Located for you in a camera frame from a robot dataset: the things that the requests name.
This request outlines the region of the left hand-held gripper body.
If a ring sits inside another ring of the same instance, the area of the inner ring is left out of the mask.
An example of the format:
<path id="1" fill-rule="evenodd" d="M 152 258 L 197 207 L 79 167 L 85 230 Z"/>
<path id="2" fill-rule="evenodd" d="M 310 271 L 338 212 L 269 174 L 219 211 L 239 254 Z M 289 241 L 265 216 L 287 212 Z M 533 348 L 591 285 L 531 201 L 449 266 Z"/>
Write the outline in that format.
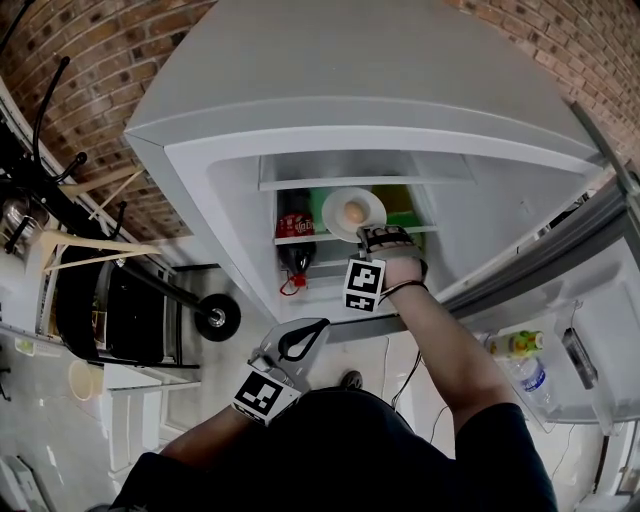
<path id="1" fill-rule="evenodd" d="M 309 392 L 308 375 L 330 334 L 326 318 L 275 326 L 240 371 L 233 408 L 267 426 Z"/>

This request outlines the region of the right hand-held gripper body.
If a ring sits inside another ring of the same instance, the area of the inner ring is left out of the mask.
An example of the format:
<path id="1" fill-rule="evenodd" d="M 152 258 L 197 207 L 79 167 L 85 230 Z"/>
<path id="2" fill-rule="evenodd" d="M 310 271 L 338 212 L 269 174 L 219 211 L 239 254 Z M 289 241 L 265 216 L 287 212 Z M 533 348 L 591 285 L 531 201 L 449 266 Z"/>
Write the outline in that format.
<path id="1" fill-rule="evenodd" d="M 377 259 L 377 256 L 384 248 L 417 246 L 409 233 L 396 225 L 361 227 L 357 234 L 360 238 L 359 253 L 349 260 L 343 286 L 343 302 L 348 309 L 374 312 L 383 300 L 400 287 L 385 290 L 385 262 Z"/>

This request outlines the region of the white round plate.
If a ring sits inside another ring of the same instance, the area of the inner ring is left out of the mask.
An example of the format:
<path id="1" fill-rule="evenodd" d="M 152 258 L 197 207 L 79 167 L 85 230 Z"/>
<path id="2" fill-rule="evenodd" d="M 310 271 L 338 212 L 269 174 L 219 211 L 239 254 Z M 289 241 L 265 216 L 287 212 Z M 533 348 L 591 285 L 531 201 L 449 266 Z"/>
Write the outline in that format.
<path id="1" fill-rule="evenodd" d="M 367 212 L 367 218 L 362 224 L 353 224 L 344 219 L 344 205 L 346 202 L 360 203 Z M 322 209 L 323 221 L 326 229 L 340 240 L 358 243 L 357 234 L 361 227 L 387 223 L 387 213 L 382 202 L 370 191 L 358 187 L 339 188 L 327 198 Z"/>

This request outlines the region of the grey refrigerator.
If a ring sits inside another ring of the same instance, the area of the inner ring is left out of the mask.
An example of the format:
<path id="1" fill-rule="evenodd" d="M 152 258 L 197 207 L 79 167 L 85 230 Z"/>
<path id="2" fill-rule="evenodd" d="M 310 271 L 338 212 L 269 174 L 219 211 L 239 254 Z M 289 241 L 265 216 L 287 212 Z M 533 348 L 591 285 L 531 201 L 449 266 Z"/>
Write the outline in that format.
<path id="1" fill-rule="evenodd" d="M 179 44 L 126 138 L 201 243 L 269 318 L 325 317 L 335 343 L 396 334 L 344 306 L 348 258 L 315 237 L 279 293 L 277 192 L 405 184 L 429 291 L 481 335 L 541 331 L 541 425 L 640 422 L 640 178 L 577 102 L 440 0 L 219 0 Z M 598 370 L 586 390 L 573 327 Z"/>

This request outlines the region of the person's right forearm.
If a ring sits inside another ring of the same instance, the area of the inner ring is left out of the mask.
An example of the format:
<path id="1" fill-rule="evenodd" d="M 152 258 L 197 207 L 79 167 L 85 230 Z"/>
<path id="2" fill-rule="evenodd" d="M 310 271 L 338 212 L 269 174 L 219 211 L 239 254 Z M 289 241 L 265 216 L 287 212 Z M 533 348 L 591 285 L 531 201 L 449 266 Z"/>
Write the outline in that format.
<path id="1" fill-rule="evenodd" d="M 519 409 L 493 358 L 423 284 L 400 285 L 389 298 L 451 411 L 456 438 L 485 411 Z"/>

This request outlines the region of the person's left forearm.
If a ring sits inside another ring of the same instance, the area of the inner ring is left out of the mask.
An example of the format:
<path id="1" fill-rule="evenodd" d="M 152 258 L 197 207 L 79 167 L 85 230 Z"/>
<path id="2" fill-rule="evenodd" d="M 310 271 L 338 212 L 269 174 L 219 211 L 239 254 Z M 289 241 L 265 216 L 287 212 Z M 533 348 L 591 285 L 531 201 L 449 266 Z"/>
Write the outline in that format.
<path id="1" fill-rule="evenodd" d="M 209 469 L 259 427 L 254 420 L 227 406 L 168 443 L 160 454 L 192 468 Z"/>

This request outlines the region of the green drink bottle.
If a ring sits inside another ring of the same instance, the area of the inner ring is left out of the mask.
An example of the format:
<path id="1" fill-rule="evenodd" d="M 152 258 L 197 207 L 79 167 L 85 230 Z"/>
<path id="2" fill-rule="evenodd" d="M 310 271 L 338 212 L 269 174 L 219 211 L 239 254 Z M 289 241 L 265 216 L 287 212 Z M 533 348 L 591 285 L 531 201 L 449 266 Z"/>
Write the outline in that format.
<path id="1" fill-rule="evenodd" d="M 387 223 L 404 228 L 416 246 L 425 248 L 425 232 L 411 231 L 427 225 L 421 213 L 414 206 L 410 190 L 405 184 L 376 184 L 371 192 L 382 202 L 387 213 Z"/>

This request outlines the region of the pale green container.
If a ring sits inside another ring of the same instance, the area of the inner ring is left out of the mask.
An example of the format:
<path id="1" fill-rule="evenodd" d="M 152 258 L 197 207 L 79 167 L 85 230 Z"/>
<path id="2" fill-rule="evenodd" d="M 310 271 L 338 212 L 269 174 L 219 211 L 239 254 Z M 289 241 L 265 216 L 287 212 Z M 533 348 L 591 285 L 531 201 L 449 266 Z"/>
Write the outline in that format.
<path id="1" fill-rule="evenodd" d="M 327 231 L 322 215 L 323 205 L 326 201 L 326 198 L 330 194 L 330 190 L 328 188 L 311 188 L 310 192 L 310 211 L 313 218 L 314 223 L 314 232 L 316 234 L 321 234 Z"/>

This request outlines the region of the person's dark shirt torso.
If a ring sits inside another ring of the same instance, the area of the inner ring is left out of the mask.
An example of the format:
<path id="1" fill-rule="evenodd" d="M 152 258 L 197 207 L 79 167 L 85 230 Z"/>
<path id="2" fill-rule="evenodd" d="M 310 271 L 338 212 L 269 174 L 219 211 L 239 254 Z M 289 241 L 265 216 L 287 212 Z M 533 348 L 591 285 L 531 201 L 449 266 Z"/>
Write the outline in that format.
<path id="1" fill-rule="evenodd" d="M 444 455 L 364 391 L 311 392 L 207 470 L 143 455 L 114 512 L 558 512 L 521 409 L 469 419 Z"/>

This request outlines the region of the beige round bowl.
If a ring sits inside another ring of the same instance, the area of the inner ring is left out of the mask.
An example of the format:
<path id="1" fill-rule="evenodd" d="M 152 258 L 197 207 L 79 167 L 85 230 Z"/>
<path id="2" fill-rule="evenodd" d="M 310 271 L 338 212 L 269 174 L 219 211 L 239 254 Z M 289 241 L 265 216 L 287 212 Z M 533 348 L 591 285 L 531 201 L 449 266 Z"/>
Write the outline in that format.
<path id="1" fill-rule="evenodd" d="M 79 401 L 89 401 L 101 395 L 104 370 L 83 360 L 73 361 L 68 368 L 68 383 L 74 397 Z"/>

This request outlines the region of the blue label water bottle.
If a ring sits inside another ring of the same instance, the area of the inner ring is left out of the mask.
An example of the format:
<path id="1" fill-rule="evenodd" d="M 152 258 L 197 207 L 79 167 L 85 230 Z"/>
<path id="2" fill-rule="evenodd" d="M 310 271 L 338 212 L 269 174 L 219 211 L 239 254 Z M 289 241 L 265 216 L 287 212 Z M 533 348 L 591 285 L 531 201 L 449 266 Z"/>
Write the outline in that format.
<path id="1" fill-rule="evenodd" d="M 505 361 L 505 365 L 510 375 L 538 408 L 546 413 L 556 409 L 552 385 L 544 365 L 537 357 L 510 358 Z"/>

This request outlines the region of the wide wooden clothes hanger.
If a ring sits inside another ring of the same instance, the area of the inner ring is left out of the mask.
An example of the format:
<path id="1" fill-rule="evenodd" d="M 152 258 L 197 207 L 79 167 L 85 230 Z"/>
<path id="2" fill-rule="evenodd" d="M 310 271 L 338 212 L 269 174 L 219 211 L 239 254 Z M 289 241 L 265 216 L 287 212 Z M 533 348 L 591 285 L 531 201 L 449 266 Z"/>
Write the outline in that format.
<path id="1" fill-rule="evenodd" d="M 113 240 L 88 239 L 62 232 L 60 230 L 42 231 L 38 238 L 38 243 L 42 248 L 40 271 L 43 274 L 53 272 L 54 270 L 67 269 L 86 264 L 102 263 L 145 255 L 160 255 L 162 253 L 162 251 L 154 245 L 117 242 Z M 49 260 L 54 254 L 56 247 L 59 245 L 79 247 L 94 251 L 113 251 L 113 254 L 96 258 L 85 258 L 70 263 L 49 265 Z"/>

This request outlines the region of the thin wooden clothes hanger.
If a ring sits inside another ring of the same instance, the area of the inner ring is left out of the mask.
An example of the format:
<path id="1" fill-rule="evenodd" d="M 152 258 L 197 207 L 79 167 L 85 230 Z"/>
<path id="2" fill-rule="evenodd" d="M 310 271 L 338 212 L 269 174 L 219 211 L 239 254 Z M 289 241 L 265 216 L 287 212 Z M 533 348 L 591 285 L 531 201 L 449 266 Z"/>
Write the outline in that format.
<path id="1" fill-rule="evenodd" d="M 98 215 L 102 214 L 104 211 L 104 207 L 107 204 L 109 204 L 124 188 L 126 188 L 131 182 L 133 182 L 142 173 L 143 173 L 143 169 L 137 169 L 135 167 L 122 168 L 122 169 L 113 171 L 108 175 L 104 175 L 102 177 L 99 177 L 87 182 L 83 182 L 80 184 L 60 185 L 59 189 L 69 199 L 76 199 L 79 196 L 83 194 L 88 194 L 89 192 L 95 189 L 102 188 L 111 183 L 124 180 L 124 182 L 122 182 L 121 185 L 110 196 L 108 196 L 99 206 L 93 209 L 92 213 L 89 216 L 89 219 L 92 220 L 96 218 Z"/>

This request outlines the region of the white shelf unit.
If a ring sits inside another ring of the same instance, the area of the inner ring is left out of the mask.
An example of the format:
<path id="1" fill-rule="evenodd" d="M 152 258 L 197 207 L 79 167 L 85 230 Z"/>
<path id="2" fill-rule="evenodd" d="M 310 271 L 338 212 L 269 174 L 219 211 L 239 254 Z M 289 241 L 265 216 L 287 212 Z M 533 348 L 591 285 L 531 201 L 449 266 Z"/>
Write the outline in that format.
<path id="1" fill-rule="evenodd" d="M 41 254 L 33 245 L 20 259 L 0 247 L 0 335 L 32 343 L 35 355 L 53 355 L 64 350 L 50 328 L 57 272 L 41 272 Z"/>

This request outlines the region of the metal kettle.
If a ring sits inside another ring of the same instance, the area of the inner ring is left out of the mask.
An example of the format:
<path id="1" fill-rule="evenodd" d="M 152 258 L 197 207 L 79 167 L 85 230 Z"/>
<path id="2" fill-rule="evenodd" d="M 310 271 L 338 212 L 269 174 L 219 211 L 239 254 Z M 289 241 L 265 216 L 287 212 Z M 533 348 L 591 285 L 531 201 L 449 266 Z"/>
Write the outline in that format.
<path id="1" fill-rule="evenodd" d="M 0 233 L 6 241 L 14 235 L 24 219 L 27 219 L 27 224 L 17 239 L 17 245 L 31 245 L 46 226 L 49 214 L 38 205 L 29 207 L 24 198 L 5 199 L 2 204 Z"/>

